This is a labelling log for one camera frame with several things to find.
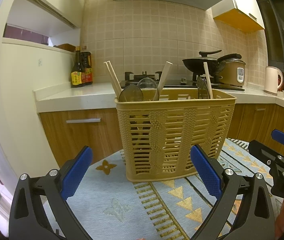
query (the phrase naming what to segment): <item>orange flower pattern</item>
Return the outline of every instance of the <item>orange flower pattern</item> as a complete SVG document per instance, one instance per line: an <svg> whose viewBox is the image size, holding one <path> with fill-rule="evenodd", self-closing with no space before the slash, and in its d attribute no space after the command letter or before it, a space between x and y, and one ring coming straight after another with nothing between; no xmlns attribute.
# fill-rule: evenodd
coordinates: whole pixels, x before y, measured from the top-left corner
<svg viewBox="0 0 284 240"><path fill-rule="evenodd" d="M110 174L111 169L116 167L116 164L109 163L107 160L103 160L102 165L97 166L96 170L103 171L106 175Z"/></svg>

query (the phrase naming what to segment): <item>plastic basket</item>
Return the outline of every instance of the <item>plastic basket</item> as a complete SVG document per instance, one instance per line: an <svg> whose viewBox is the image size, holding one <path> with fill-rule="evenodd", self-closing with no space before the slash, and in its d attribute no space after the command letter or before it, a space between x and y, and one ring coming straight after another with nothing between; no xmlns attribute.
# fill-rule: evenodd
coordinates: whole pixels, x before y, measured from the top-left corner
<svg viewBox="0 0 284 240"><path fill-rule="evenodd" d="M236 98L212 90L215 99L198 99L197 89L164 89L160 101L116 102L132 182L178 179L196 174L190 149L199 144L218 158Z"/></svg>

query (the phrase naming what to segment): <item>lid handle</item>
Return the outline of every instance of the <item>lid handle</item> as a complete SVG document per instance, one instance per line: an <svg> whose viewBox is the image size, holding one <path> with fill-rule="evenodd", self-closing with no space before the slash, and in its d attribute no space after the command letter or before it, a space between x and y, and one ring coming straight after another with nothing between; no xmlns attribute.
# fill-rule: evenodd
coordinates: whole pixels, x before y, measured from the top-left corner
<svg viewBox="0 0 284 240"><path fill-rule="evenodd" d="M233 53L233 54L224 55L224 56L218 58L217 60L218 60L218 63L220 63L224 60L228 60L228 59L232 59L232 58L242 59L242 56L240 54Z"/></svg>
<svg viewBox="0 0 284 240"><path fill-rule="evenodd" d="M207 57L208 55L210 54L216 54L216 53L219 53L221 52L222 50L217 50L217 51L210 51L210 52L205 52L205 51L200 51L199 54L202 56L202 57Z"/></svg>

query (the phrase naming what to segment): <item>kitchen counter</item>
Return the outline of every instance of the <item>kitchen counter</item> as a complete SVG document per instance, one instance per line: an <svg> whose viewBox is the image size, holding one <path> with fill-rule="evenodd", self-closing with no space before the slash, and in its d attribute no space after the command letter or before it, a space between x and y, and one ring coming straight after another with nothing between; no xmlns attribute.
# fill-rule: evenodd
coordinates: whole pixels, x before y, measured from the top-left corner
<svg viewBox="0 0 284 240"><path fill-rule="evenodd" d="M277 104L284 107L282 92L274 96L262 90L244 87L245 91L221 90L237 98L236 104ZM111 83L67 89L36 102L38 113L83 109L115 108L115 93Z"/></svg>

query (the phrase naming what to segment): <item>electric kettle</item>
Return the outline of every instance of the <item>electric kettle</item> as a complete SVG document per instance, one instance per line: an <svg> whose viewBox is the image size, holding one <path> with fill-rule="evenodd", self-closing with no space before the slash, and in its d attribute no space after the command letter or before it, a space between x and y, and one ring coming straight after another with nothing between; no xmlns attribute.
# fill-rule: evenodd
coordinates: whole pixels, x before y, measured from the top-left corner
<svg viewBox="0 0 284 240"><path fill-rule="evenodd" d="M278 85L278 75L281 78L280 84ZM278 89L283 84L283 74L280 69L276 67L267 67L265 70L265 78L264 78L264 92L277 95Z"/></svg>

